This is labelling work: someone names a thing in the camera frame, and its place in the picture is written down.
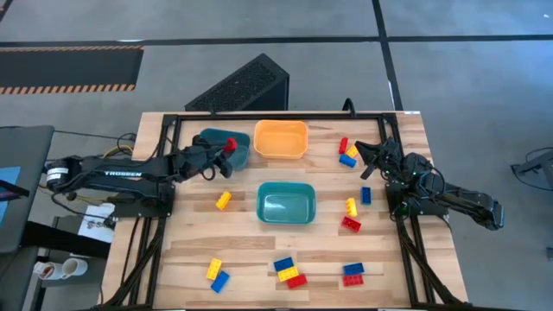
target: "yellow lego brick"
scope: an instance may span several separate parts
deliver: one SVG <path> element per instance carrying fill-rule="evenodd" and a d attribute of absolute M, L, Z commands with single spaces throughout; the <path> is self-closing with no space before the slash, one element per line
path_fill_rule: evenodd
<path fill-rule="evenodd" d="M 296 267 L 287 268 L 282 271 L 278 271 L 278 281 L 280 282 L 288 281 L 292 277 L 296 277 L 298 275 L 299 273 L 297 272 Z"/>
<path fill-rule="evenodd" d="M 349 198 L 346 201 L 347 216 L 355 217 L 357 216 L 357 207 L 355 206 L 355 199 Z"/>
<path fill-rule="evenodd" d="M 219 274 L 219 270 L 221 269 L 221 262 L 217 258 L 213 258 L 211 260 L 211 264 L 209 264 L 209 269 L 207 269 L 206 277 L 210 280 L 214 280 L 217 278 L 217 275 Z"/>
<path fill-rule="evenodd" d="M 350 149 L 347 150 L 346 154 L 347 156 L 351 157 L 352 159 L 358 154 L 357 148 L 355 146 L 352 146 Z"/>
<path fill-rule="evenodd" d="M 232 197 L 231 193 L 229 193 L 228 191 L 225 191 L 223 194 L 221 194 L 221 197 L 219 198 L 217 203 L 215 203 L 215 206 L 221 211 L 224 210 L 226 205 L 228 204 L 228 201 L 231 199 L 231 197 Z"/>

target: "plastic bowl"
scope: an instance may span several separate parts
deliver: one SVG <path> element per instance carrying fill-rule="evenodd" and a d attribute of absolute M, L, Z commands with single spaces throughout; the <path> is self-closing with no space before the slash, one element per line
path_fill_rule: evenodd
<path fill-rule="evenodd" d="M 308 150 L 308 127 L 302 121 L 261 120 L 253 148 L 267 158 L 299 159 Z"/>
<path fill-rule="evenodd" d="M 306 225 L 316 211 L 315 190 L 297 182 L 265 182 L 257 191 L 257 216 L 265 223 Z"/>
<path fill-rule="evenodd" d="M 234 170 L 239 171 L 245 168 L 250 154 L 251 142 L 247 134 L 229 130 L 205 129 L 200 133 L 200 136 L 206 138 L 210 143 L 226 143 L 226 140 L 230 137 L 236 139 L 238 146 L 227 161 L 232 164 Z"/>

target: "blue lego brick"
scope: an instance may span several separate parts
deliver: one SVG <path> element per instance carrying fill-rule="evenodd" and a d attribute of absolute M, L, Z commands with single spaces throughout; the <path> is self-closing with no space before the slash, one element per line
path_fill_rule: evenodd
<path fill-rule="evenodd" d="M 365 272 L 362 263 L 348 264 L 344 266 L 345 276 L 354 276 Z"/>
<path fill-rule="evenodd" d="M 215 293 L 220 293 L 229 277 L 228 273 L 221 271 L 215 281 L 213 281 L 213 284 L 211 284 L 211 289 L 213 289 Z"/>
<path fill-rule="evenodd" d="M 361 204 L 371 205 L 371 189 L 369 187 L 361 187 Z"/>
<path fill-rule="evenodd" d="M 340 155 L 340 163 L 345 164 L 350 168 L 353 168 L 357 163 L 357 161 L 347 155 Z"/>
<path fill-rule="evenodd" d="M 275 262 L 275 271 L 282 271 L 286 270 L 287 268 L 294 267 L 294 261 L 292 260 L 292 257 L 284 258 L 283 260 L 279 260 Z"/>

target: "white cup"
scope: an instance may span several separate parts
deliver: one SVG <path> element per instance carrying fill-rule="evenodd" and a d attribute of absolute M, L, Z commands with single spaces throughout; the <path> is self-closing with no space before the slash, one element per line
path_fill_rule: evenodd
<path fill-rule="evenodd" d="M 88 263 L 82 259 L 69 258 L 61 266 L 61 279 L 65 280 L 70 276 L 82 276 L 88 269 Z"/>
<path fill-rule="evenodd" d="M 38 275 L 41 280 L 59 280 L 61 279 L 61 263 L 35 263 L 33 268 L 34 273 Z"/>

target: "black box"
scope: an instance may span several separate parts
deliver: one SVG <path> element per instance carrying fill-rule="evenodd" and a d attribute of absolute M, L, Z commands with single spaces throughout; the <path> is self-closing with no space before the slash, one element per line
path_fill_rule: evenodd
<path fill-rule="evenodd" d="M 286 111 L 290 75 L 260 54 L 184 106 L 185 111 Z"/>

